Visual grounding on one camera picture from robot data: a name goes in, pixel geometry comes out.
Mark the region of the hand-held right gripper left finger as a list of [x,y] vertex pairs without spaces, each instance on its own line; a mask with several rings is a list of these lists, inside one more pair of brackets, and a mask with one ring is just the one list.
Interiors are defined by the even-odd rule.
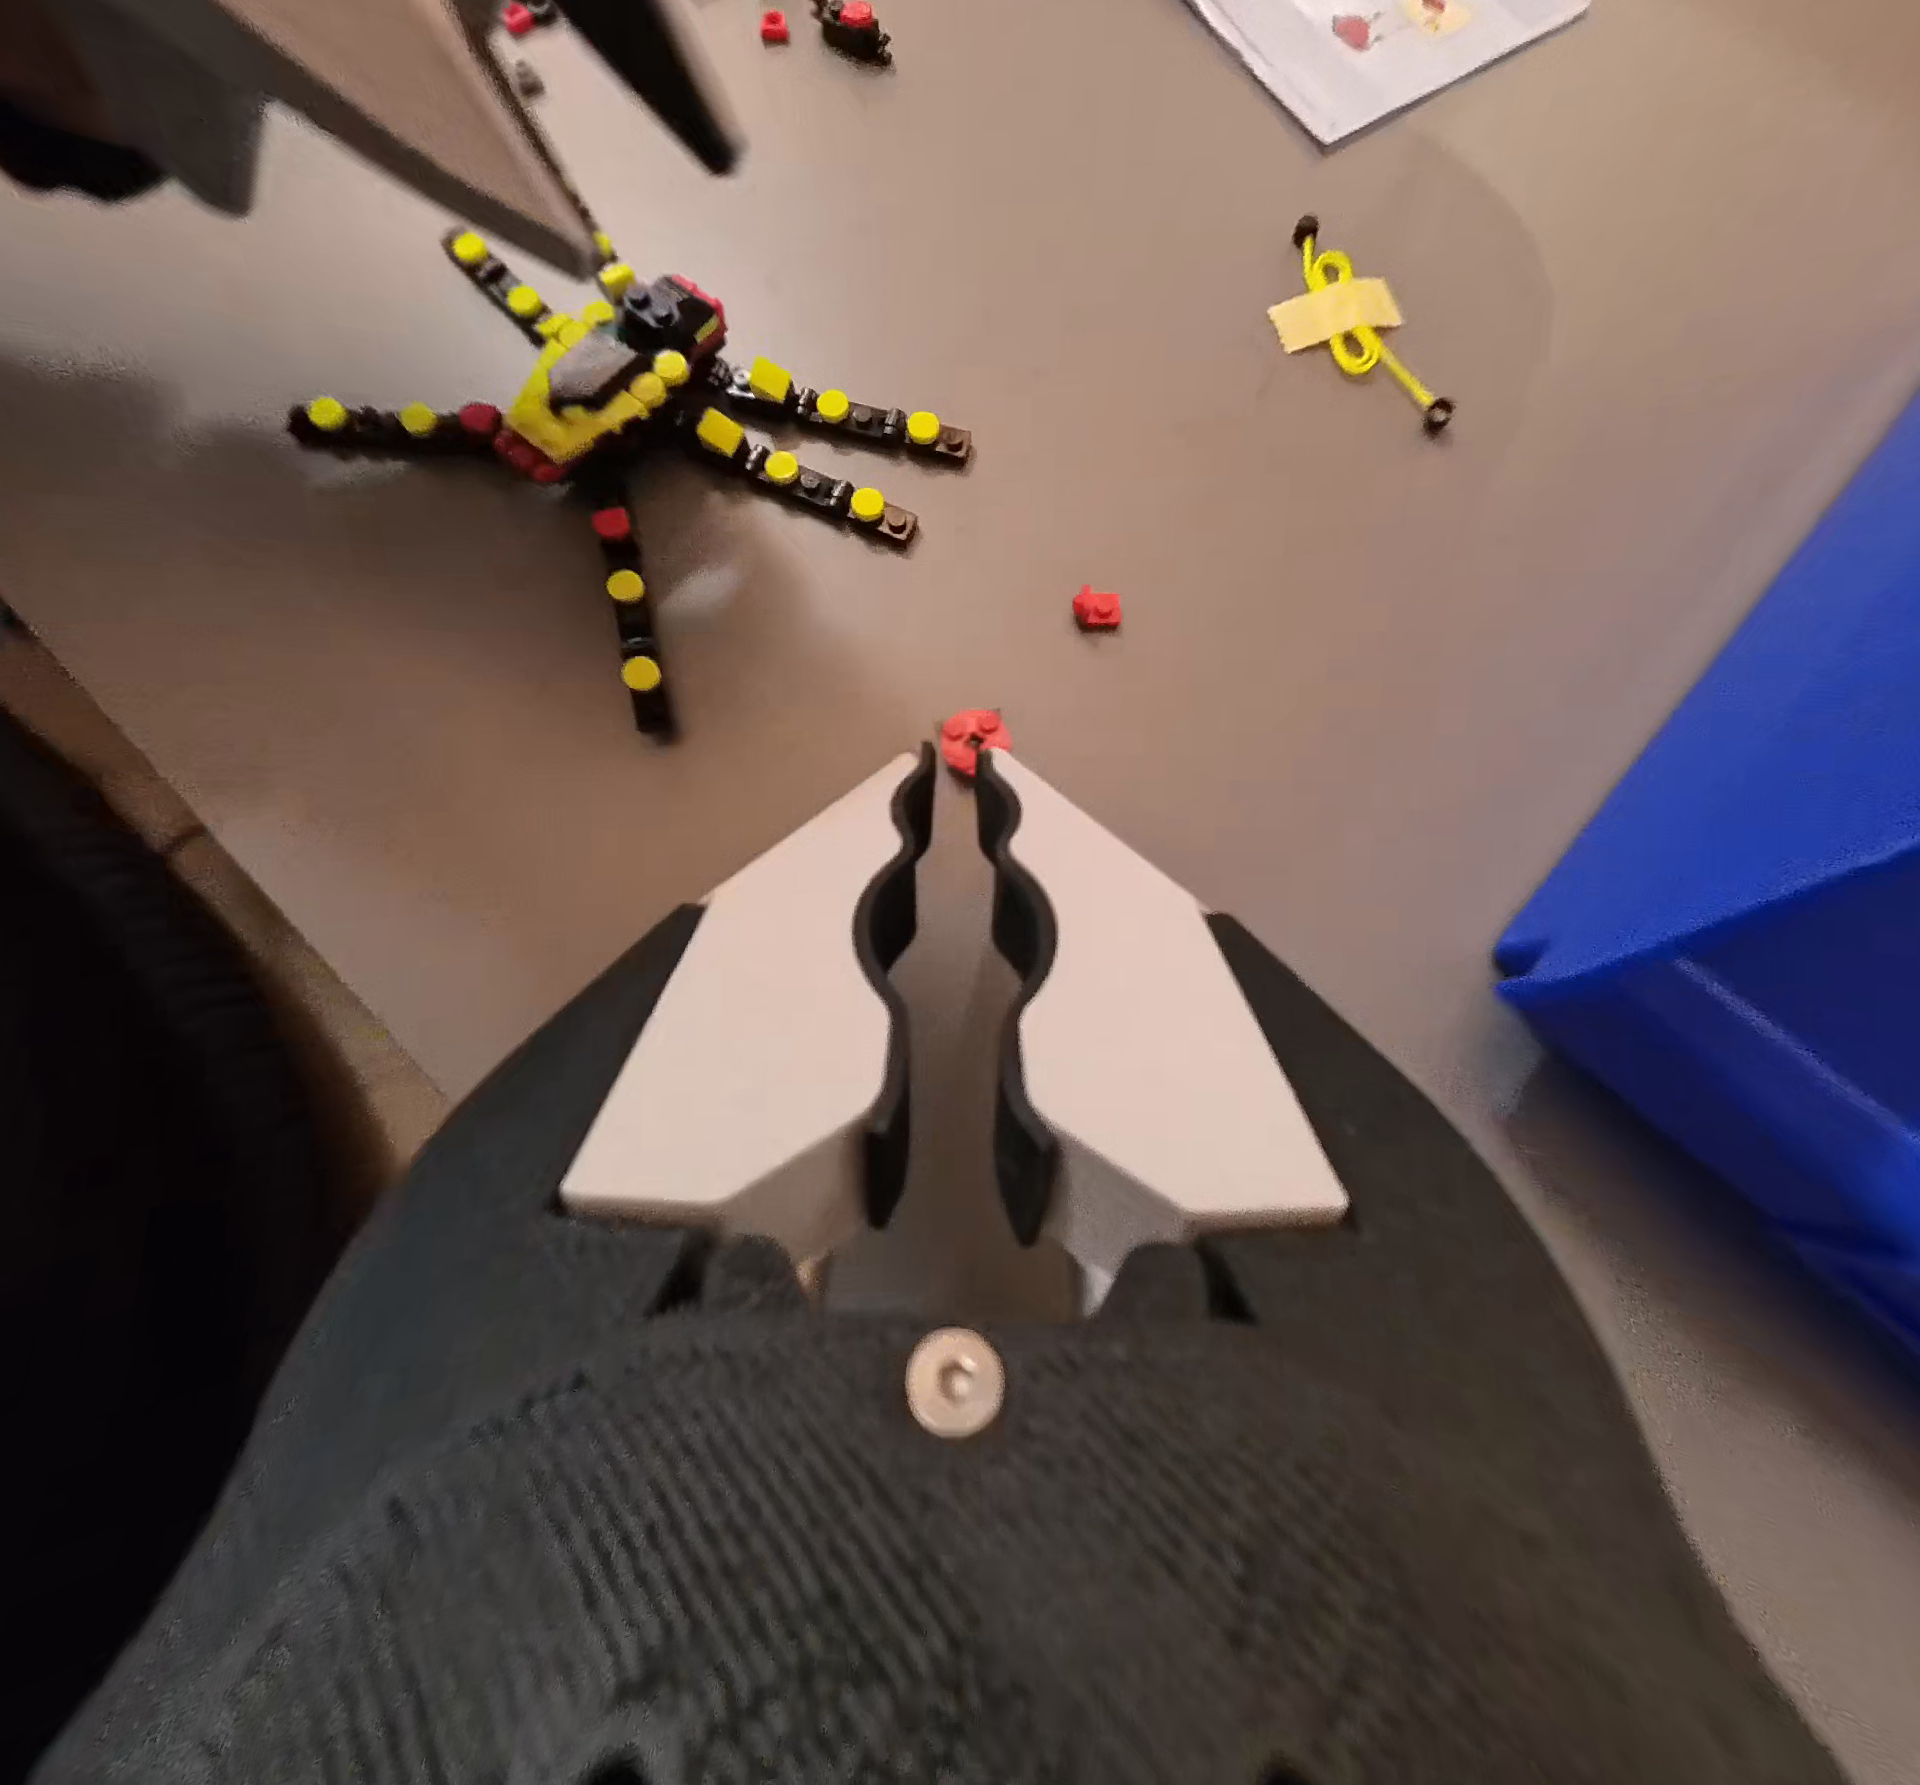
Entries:
[[930,743],[698,905],[558,1184],[582,1221],[765,1239],[797,1268],[886,1230],[908,1175],[908,1013]]

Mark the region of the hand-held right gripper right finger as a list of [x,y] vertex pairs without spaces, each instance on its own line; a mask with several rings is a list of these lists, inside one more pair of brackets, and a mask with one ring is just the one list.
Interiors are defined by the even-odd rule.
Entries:
[[1007,750],[976,762],[991,939],[1017,976],[997,1066],[997,1189],[1096,1314],[1130,1255],[1330,1230],[1330,1155],[1188,888]]

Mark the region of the black yellow lego spider model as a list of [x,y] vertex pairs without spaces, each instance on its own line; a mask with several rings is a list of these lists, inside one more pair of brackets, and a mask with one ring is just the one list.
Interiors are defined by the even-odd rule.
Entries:
[[633,477],[658,446],[727,469],[804,517],[876,548],[908,548],[921,521],[876,485],[808,466],[752,424],[872,446],[924,466],[962,469],[973,436],[924,406],[876,406],[839,385],[811,385],[769,358],[733,365],[727,311],[687,277],[639,281],[600,240],[600,295],[558,311],[519,278],[472,229],[443,236],[445,262],[533,348],[509,406],[346,406],[312,397],[286,411],[286,436],[309,449],[365,461],[484,459],[558,490],[588,517],[617,634],[617,681],[639,736],[677,733],[653,591],[633,514]]

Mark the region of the blue plastic bin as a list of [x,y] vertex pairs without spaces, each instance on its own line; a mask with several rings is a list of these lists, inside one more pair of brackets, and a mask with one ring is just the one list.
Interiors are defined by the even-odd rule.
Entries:
[[1496,992],[1917,1362],[1917,404],[1502,927]]

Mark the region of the person's dark knit sweater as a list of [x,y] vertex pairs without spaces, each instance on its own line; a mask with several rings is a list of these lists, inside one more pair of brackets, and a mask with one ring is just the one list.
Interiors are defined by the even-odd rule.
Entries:
[[336,981],[3,610],[3,1779],[203,1534],[384,1142]]

